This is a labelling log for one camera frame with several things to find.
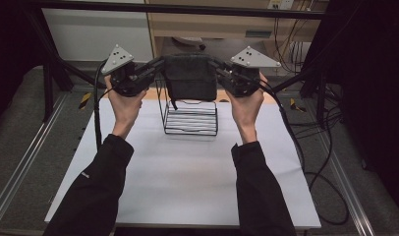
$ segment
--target wall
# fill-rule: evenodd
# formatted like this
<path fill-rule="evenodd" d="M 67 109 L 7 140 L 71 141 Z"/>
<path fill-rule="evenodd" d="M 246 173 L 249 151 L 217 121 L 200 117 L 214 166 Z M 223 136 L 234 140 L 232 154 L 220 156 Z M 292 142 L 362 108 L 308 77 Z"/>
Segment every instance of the wall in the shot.
<path fill-rule="evenodd" d="M 143 3 L 143 0 L 91 0 Z M 151 60 L 146 13 L 43 9 L 60 56 L 68 61 L 101 61 L 115 44 L 135 56 Z"/>

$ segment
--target wrist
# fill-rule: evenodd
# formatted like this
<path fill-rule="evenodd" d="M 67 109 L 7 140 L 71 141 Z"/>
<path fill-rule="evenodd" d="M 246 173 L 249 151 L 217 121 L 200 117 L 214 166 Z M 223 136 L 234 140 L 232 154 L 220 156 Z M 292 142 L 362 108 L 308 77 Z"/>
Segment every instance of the wrist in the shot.
<path fill-rule="evenodd" d="M 123 140 L 126 140 L 130 131 L 132 130 L 133 124 L 131 123 L 119 123 L 116 122 L 114 124 L 113 132 L 111 134 L 121 137 Z"/>
<path fill-rule="evenodd" d="M 239 127 L 239 132 L 243 145 L 257 141 L 257 131 L 255 126 Z"/>

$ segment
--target cuff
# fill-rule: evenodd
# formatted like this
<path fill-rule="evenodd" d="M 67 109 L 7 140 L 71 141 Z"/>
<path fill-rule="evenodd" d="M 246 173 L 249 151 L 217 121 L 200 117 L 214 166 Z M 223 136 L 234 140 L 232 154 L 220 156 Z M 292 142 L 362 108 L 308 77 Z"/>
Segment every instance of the cuff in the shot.
<path fill-rule="evenodd" d="M 258 141 L 247 143 L 242 146 L 235 144 L 231 148 L 231 154 L 236 168 L 239 166 L 249 166 L 249 168 L 253 168 L 254 165 L 266 165 L 266 159 L 264 158 L 263 150 Z"/>
<path fill-rule="evenodd" d="M 112 151 L 116 154 L 121 164 L 125 164 L 126 166 L 129 164 L 130 159 L 132 158 L 133 153 L 135 150 L 133 147 L 127 143 L 122 138 L 109 134 L 107 138 L 104 140 L 104 145 L 111 146 Z"/>

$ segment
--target finger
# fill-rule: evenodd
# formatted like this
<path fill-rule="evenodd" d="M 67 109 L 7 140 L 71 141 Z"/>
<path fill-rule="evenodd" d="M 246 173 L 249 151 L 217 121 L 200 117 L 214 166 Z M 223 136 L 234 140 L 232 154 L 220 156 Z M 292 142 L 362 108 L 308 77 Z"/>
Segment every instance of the finger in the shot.
<path fill-rule="evenodd" d="M 147 91 L 146 90 L 142 90 L 141 92 L 139 92 L 139 94 L 136 95 L 136 97 L 138 99 L 142 100 L 146 95 L 147 95 Z"/>
<path fill-rule="evenodd" d="M 234 99 L 234 96 L 233 96 L 233 94 L 231 94 L 231 92 L 230 92 L 230 91 L 228 91 L 228 90 L 225 90 L 225 92 L 226 92 L 226 94 L 227 94 L 228 98 L 230 98 L 230 100 L 233 100 L 233 99 Z"/>
<path fill-rule="evenodd" d="M 268 82 L 267 78 L 261 72 L 258 73 L 260 75 L 260 79 L 267 83 Z"/>
<path fill-rule="evenodd" d="M 113 87 L 111 86 L 111 76 L 108 75 L 106 77 L 104 77 L 104 81 L 105 81 L 105 85 L 107 86 L 107 89 L 112 89 Z"/>

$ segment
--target power strip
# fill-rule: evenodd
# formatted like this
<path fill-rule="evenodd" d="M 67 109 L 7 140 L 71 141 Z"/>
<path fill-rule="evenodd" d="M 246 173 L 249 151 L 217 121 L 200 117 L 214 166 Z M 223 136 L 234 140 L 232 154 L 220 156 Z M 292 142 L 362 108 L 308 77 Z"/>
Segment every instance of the power strip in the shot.
<path fill-rule="evenodd" d="M 270 0 L 267 9 L 291 10 L 294 0 Z"/>

